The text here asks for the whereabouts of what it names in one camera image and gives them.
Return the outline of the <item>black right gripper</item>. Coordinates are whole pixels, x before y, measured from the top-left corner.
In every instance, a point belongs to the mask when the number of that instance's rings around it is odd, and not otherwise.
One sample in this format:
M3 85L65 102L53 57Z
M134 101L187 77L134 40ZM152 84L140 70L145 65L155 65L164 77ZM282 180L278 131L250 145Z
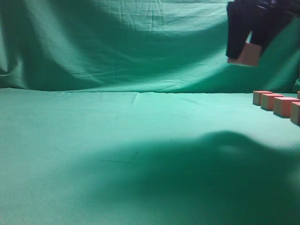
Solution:
M252 23L250 43L261 47L261 58L273 39L300 16L298 0L231 0L227 4L228 40L226 56L239 58Z

